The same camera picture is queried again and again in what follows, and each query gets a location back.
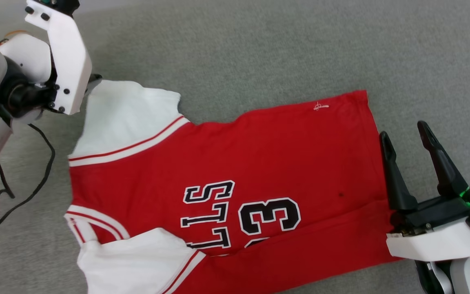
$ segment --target red fabric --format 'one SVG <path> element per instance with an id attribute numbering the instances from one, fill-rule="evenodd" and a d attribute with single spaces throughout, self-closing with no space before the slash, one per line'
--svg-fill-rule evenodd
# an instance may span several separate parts
<path id="1" fill-rule="evenodd" d="M 187 123 L 128 158 L 71 167 L 71 179 L 74 205 L 107 214 L 130 236 L 162 227 L 197 244 L 227 228 L 230 246 L 203 249 L 209 257 L 179 287 L 183 293 L 277 292 L 395 260 L 385 242 L 390 212 L 365 91 L 251 111 L 232 123 Z M 200 187 L 200 196 L 205 185 L 226 180 L 235 182 L 229 198 L 214 199 L 222 192 L 214 189 L 208 201 L 183 201 L 186 188 Z M 252 216 L 260 234 L 242 231 L 244 204 L 283 198 L 298 205 L 295 229 L 281 228 L 288 216 L 277 210 L 276 221 Z M 215 215 L 212 205 L 223 202 L 226 221 L 181 226 L 183 217 Z M 96 233 L 102 243 L 115 241 Z"/>

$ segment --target red and white shirt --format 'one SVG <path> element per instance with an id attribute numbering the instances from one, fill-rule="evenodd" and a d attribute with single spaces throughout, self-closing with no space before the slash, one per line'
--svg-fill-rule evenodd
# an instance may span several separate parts
<path id="1" fill-rule="evenodd" d="M 104 80 L 69 157 L 89 293 L 272 293 L 395 260 L 365 91 L 195 125 Z"/>

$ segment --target white sleeve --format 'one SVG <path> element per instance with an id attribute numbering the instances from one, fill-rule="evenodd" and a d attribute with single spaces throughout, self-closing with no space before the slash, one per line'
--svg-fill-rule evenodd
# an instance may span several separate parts
<path id="1" fill-rule="evenodd" d="M 182 115 L 181 95 L 102 80 L 88 96 L 84 130 L 69 158 L 106 154 L 156 136 Z"/>
<path id="2" fill-rule="evenodd" d="M 171 294 L 205 254 L 157 228 L 127 240 L 82 245 L 88 294 Z"/>

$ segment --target black cord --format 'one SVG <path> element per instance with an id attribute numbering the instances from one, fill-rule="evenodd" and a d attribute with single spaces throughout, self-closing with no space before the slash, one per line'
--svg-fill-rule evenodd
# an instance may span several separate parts
<path id="1" fill-rule="evenodd" d="M 29 124 L 29 125 L 30 125 L 30 128 L 36 130 L 41 135 L 41 137 L 43 137 L 43 140 L 47 143 L 48 147 L 50 148 L 50 151 L 52 152 L 52 155 L 50 156 L 50 160 L 48 160 L 47 167 L 46 167 L 45 172 L 44 172 L 44 177 L 41 180 L 41 182 L 39 183 L 39 185 L 35 188 L 34 192 L 32 192 L 32 194 L 30 196 L 28 196 L 27 199 L 24 199 L 23 202 L 19 203 L 18 205 L 14 206 L 10 210 L 8 210 L 5 213 L 5 215 L 2 216 L 2 218 L 0 218 L 0 225 L 15 209 L 17 209 L 18 207 L 24 205 L 28 201 L 31 201 L 32 198 L 34 198 L 35 194 L 37 194 L 39 192 L 39 190 L 41 190 L 41 188 L 43 188 L 43 185 L 47 182 L 48 176 L 50 175 L 50 170 L 52 169 L 52 164 L 54 163 L 55 150 L 54 150 L 54 147 L 48 141 L 47 136 L 45 136 L 45 134 L 38 127 L 36 127 L 35 125 L 32 125 L 32 124 Z M 8 195 L 8 197 L 10 197 L 11 199 L 15 199 L 16 196 L 13 194 L 12 190 L 8 186 L 8 183 L 6 182 L 5 174 L 3 173 L 3 168 L 1 167 L 1 164 L 0 164 L 0 177 L 1 177 L 1 182 L 3 183 L 3 186 L 5 187 L 4 189 L 0 190 L 0 196 L 3 193 L 6 193 Z"/>

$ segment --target white embroidered logo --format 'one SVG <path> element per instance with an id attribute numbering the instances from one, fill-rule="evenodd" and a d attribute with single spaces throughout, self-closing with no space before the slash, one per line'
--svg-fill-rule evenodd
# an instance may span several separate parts
<path id="1" fill-rule="evenodd" d="M 320 105 L 320 103 L 317 102 L 317 105 L 315 105 L 313 110 L 319 111 L 320 108 L 329 108 L 329 105 Z"/>

